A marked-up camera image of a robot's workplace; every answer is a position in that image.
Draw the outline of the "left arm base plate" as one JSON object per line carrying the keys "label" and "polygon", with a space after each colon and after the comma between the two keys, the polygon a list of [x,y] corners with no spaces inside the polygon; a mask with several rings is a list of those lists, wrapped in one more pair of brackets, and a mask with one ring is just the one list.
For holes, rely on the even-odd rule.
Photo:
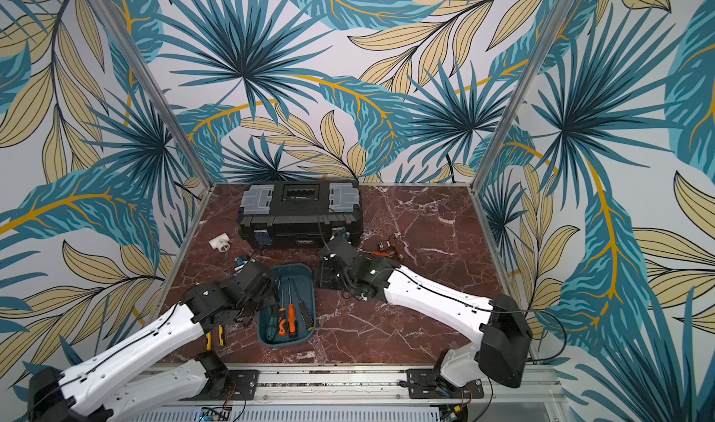
{"label": "left arm base plate", "polygon": [[181,402],[197,401],[253,401],[258,385],[260,371],[229,370],[224,378],[211,378],[205,388],[194,397],[181,399]]}

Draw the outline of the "large orange black screwdriver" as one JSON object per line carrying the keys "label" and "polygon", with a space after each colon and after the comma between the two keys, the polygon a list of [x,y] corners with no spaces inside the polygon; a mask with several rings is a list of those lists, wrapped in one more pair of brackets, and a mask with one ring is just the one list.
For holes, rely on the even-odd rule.
{"label": "large orange black screwdriver", "polygon": [[295,306],[292,302],[292,283],[290,280],[288,280],[288,285],[286,288],[288,292],[288,323],[289,323],[289,337],[290,338],[296,338],[298,336],[297,333],[297,318],[296,318],[296,311],[295,311]]}

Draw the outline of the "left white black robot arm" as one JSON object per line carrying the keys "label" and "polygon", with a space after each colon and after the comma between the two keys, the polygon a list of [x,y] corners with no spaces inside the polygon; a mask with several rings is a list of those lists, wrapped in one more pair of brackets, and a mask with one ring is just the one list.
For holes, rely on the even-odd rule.
{"label": "left white black robot arm", "polygon": [[213,351],[152,377],[148,367],[213,329],[246,319],[275,302],[270,267],[250,260],[230,277],[197,284],[140,332],[63,371],[45,367],[28,388],[27,421],[124,421],[164,404],[236,390]]}

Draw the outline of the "small orange screwdriver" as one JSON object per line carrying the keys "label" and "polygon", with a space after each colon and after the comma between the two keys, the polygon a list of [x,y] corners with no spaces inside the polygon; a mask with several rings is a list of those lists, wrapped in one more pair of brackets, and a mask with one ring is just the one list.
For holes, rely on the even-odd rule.
{"label": "small orange screwdriver", "polygon": [[279,336],[286,336],[288,334],[287,329],[287,310],[286,308],[279,309]]}

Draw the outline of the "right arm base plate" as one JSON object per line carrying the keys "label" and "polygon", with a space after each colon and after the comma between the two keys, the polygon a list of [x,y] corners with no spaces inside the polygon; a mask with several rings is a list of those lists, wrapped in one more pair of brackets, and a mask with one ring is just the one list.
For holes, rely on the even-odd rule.
{"label": "right arm base plate", "polygon": [[435,370],[411,368],[406,371],[406,378],[398,385],[408,390],[414,400],[458,399],[473,400],[484,397],[482,383],[479,380],[468,382],[458,388],[442,378]]}

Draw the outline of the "green black screwdriver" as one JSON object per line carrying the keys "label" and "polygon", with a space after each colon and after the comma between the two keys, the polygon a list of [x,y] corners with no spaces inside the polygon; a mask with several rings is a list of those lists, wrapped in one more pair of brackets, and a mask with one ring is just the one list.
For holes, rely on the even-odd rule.
{"label": "green black screwdriver", "polygon": [[271,306],[271,313],[266,326],[266,341],[273,343],[279,331],[279,295],[277,286],[274,287],[274,304]]}

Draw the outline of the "black slim screwdriver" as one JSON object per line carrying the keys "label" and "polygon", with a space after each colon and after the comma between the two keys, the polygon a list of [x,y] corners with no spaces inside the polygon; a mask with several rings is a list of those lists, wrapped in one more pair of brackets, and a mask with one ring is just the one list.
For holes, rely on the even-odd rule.
{"label": "black slim screwdriver", "polygon": [[298,289],[295,289],[295,293],[298,296],[298,304],[299,304],[299,308],[301,310],[301,316],[302,316],[302,320],[305,325],[305,329],[308,332],[312,332],[314,330],[314,321],[313,321],[313,317],[311,316],[311,312],[308,309],[307,304],[305,304],[305,301],[303,301],[303,299],[300,297]]}

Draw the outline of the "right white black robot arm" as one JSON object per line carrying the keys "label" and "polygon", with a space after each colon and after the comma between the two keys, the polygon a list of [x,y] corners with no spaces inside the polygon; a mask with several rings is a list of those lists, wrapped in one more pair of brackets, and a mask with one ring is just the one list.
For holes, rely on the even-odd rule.
{"label": "right white black robot arm", "polygon": [[449,326],[469,340],[449,349],[435,365],[435,381],[462,388],[484,378],[508,388],[521,386],[533,331],[525,311],[501,294],[469,295],[419,275],[395,259],[359,252],[347,239],[333,238],[318,252],[318,273],[333,287],[360,300],[409,308]]}

